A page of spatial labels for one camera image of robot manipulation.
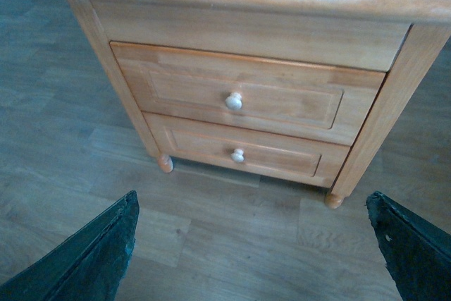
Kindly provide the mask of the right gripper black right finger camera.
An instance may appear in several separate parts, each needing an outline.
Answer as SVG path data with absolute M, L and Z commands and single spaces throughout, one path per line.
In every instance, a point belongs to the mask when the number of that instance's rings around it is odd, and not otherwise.
M 450 234 L 375 191 L 369 220 L 403 300 L 450 299 Z

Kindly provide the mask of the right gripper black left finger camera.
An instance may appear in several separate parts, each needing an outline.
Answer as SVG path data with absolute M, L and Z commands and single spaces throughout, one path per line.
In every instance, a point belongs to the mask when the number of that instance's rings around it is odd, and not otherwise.
M 135 248 L 132 190 L 3 285 L 2 300 L 114 300 Z

